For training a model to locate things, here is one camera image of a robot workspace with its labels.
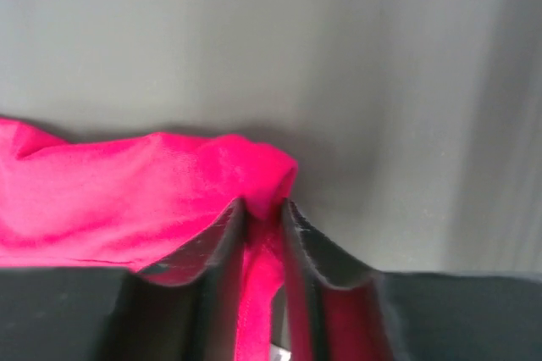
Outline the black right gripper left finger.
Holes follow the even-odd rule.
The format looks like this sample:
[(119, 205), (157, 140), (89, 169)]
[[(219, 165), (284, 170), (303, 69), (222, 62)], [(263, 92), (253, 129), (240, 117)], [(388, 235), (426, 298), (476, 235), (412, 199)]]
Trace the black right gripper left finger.
[(151, 266), (1, 271), (4, 360), (231, 360), (244, 203)]

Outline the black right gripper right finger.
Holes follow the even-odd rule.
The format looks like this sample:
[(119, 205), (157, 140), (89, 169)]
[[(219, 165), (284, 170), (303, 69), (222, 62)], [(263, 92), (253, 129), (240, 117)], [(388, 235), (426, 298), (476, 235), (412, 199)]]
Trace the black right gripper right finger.
[(295, 360), (538, 360), (537, 274), (389, 272), (282, 206)]

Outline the pink red t shirt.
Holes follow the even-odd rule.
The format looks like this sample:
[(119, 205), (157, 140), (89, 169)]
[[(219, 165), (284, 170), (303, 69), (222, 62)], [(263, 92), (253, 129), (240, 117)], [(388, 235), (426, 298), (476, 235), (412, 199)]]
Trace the pink red t shirt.
[(249, 213), (235, 358), (266, 360), (284, 281), (279, 207), (296, 161), (237, 135), (155, 132), (70, 143), (1, 122), (1, 263), (140, 271), (206, 230), (236, 198)]

